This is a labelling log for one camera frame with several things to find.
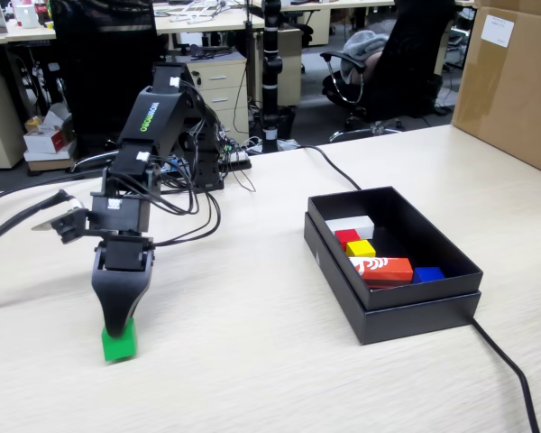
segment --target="printed logo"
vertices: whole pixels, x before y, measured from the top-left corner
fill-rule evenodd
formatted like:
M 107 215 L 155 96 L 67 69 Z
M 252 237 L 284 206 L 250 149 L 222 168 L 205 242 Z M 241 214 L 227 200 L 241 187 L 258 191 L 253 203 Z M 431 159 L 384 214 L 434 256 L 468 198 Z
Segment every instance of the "printed logo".
M 156 110 L 159 108 L 159 103 L 160 103 L 160 102 L 154 102 L 154 103 L 151 105 L 151 109 L 148 110 L 148 114 L 147 114 L 146 117 L 144 118 L 144 122 L 142 122 L 142 126 L 141 126 L 141 131 L 142 131 L 143 133 L 145 133 L 146 131 L 148 131 L 148 127 L 151 125 L 152 118 L 154 117 L 154 113 L 156 113 Z
M 386 266 L 387 264 L 389 264 L 389 259 L 387 259 L 386 257 L 365 257 L 361 263 L 357 264 L 354 267 L 354 269 L 356 269 L 359 274 L 363 275 L 365 271 L 365 266 L 368 267 L 371 271 L 375 271 L 379 268 L 382 268 L 383 266 Z

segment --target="green block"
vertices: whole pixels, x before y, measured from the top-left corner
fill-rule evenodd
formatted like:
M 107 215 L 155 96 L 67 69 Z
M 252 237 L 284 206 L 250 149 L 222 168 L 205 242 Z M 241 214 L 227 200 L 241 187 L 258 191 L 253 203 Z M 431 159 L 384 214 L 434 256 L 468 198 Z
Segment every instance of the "green block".
M 130 318 L 123 334 L 118 338 L 109 336 L 105 327 L 102 330 L 102 347 L 105 350 L 106 361 L 115 361 L 117 359 L 135 356 L 136 330 L 134 328 L 134 318 Z

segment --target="robotic arm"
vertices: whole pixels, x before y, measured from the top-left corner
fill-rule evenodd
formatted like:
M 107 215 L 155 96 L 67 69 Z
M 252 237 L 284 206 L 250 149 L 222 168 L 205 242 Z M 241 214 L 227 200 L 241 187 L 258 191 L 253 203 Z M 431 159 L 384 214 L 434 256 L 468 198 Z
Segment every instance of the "robotic arm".
M 148 232 L 150 201 L 127 194 L 128 181 L 160 195 L 160 164 L 173 151 L 184 156 L 198 189 L 221 189 L 218 167 L 225 130 L 215 113 L 190 84 L 184 64 L 155 66 L 151 87 L 136 99 L 117 141 L 115 159 L 104 169 L 102 189 L 91 193 L 92 210 L 75 207 L 37 229 L 54 228 L 67 244 L 82 236 L 100 236 L 92 286 L 100 300 L 110 337 L 120 337 L 142 295 L 149 288 L 154 262 Z

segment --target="red block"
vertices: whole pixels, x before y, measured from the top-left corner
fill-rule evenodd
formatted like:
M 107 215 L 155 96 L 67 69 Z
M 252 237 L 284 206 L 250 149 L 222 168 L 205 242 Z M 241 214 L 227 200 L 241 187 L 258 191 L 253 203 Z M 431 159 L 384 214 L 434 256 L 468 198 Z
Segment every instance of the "red block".
M 337 230 L 335 232 L 336 240 L 339 241 L 339 244 L 346 251 L 346 245 L 349 242 L 360 241 L 361 237 L 356 230 Z
M 413 269 L 408 259 L 350 257 L 354 268 L 372 289 L 390 289 L 411 283 Z

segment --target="drawer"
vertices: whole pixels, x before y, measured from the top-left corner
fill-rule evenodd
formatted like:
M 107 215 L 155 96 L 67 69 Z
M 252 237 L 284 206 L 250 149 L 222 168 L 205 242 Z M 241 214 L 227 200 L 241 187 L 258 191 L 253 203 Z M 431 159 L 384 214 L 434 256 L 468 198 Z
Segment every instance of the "drawer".
M 205 102 L 215 111 L 244 107 L 246 109 L 246 86 L 241 88 L 218 88 L 216 90 L 204 90 L 200 94 Z
M 244 63 L 216 67 L 204 67 L 199 63 L 188 64 L 190 72 L 196 72 L 198 76 L 192 75 L 195 86 L 198 90 L 211 90 L 215 88 L 238 88 L 246 86 L 246 76 L 243 79 Z
M 246 107 L 236 108 L 236 117 L 234 117 L 234 109 L 217 111 L 218 119 L 225 126 L 226 134 L 233 137 L 239 144 L 249 138 L 249 116 Z

